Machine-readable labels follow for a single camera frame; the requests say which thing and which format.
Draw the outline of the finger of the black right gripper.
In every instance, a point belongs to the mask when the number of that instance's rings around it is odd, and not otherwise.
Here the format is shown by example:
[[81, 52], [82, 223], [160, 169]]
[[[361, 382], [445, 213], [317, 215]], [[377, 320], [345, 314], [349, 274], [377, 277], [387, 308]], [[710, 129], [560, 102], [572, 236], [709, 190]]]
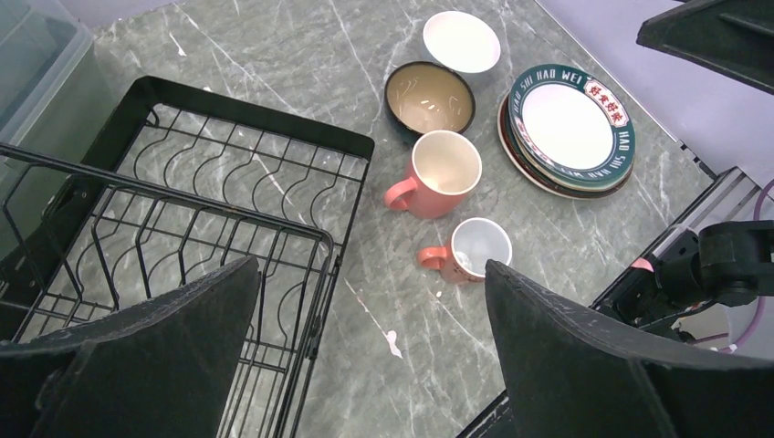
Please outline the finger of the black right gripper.
[[773, 0], [684, 1], [645, 20], [636, 43], [773, 93]]

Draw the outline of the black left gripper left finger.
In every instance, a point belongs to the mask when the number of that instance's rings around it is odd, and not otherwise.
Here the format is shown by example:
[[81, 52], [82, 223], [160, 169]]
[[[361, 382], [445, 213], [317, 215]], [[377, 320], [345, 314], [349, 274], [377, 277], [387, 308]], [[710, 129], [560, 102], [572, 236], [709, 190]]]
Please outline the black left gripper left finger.
[[214, 437], [261, 286], [245, 256], [106, 317], [1, 345], [4, 437]]

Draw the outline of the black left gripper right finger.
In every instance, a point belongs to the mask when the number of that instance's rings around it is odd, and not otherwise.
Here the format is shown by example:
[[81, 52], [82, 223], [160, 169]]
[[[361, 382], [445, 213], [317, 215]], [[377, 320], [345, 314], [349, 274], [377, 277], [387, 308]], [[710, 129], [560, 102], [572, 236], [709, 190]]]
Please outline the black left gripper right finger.
[[630, 327], [486, 263], [516, 437], [770, 437], [773, 364]]

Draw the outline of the black wire dish rack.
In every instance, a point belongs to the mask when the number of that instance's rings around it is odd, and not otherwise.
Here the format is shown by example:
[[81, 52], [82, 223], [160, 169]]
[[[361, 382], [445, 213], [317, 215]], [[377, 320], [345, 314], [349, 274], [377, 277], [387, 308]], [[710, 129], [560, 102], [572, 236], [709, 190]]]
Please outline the black wire dish rack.
[[1, 345], [75, 327], [245, 256], [261, 286], [214, 437], [292, 437], [371, 138], [137, 79], [81, 162], [3, 144]]

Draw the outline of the dark blue tan bowl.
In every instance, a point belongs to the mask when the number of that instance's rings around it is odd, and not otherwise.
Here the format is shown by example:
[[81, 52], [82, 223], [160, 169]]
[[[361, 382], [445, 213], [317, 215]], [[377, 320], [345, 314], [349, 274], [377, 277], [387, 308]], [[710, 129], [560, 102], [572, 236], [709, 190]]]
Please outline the dark blue tan bowl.
[[391, 72], [383, 99], [393, 122], [417, 136], [433, 130], [463, 133], [476, 115], [468, 83], [452, 69], [430, 61], [409, 62]]

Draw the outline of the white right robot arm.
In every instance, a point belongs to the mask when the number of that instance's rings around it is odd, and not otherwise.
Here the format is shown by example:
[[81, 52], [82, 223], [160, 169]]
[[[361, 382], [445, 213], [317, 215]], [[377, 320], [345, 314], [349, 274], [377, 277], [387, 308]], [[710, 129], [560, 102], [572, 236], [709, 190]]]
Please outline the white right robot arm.
[[[741, 89], [773, 93], [770, 1], [685, 1], [644, 20], [635, 42]], [[674, 340], [678, 319], [716, 305], [751, 304], [762, 313], [773, 293], [773, 222], [762, 215], [773, 187], [756, 185], [737, 197], [744, 179], [735, 167], [717, 175], [592, 308]]]

